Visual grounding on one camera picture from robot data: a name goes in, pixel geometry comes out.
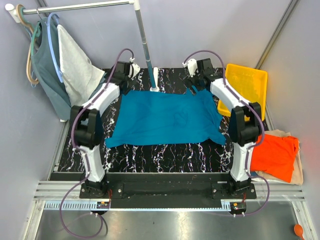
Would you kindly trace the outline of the blue t-shirt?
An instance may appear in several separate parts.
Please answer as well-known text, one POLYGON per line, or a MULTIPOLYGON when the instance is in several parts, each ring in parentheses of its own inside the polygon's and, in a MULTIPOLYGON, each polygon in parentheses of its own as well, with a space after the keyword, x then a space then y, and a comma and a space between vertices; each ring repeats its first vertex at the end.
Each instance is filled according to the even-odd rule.
POLYGON ((108 148, 120 145, 197 144, 211 140, 224 145, 222 115, 212 93, 189 90, 185 94, 130 91, 122 96, 118 118, 108 148))

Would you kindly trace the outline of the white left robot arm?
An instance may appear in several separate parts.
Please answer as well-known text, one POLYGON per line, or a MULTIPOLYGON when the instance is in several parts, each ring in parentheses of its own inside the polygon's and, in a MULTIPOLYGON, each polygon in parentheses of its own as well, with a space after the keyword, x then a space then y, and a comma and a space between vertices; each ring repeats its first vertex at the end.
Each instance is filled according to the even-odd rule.
POLYGON ((115 99, 131 90, 132 79, 140 70, 132 61, 117 62, 105 75, 100 89, 83 105, 75 105, 71 109, 71 141, 84 163, 84 180, 92 184, 90 192, 97 198, 103 198, 108 193, 107 184, 102 182, 105 177, 100 155, 104 136, 102 115, 115 99))

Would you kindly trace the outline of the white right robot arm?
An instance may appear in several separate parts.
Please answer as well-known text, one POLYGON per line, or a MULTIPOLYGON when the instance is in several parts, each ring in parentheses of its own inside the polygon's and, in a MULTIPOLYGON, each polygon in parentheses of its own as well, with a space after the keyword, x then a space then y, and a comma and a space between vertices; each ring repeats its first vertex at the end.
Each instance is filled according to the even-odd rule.
POLYGON ((209 58, 187 59, 182 63, 189 76, 183 81, 192 95, 207 90, 221 100, 231 113, 228 135, 233 142, 233 164, 230 176, 233 182, 227 185, 228 195, 239 198, 245 192, 244 181, 250 178, 253 148, 259 136, 264 135, 262 110, 258 102, 250 102, 228 82, 225 74, 215 73, 209 58))

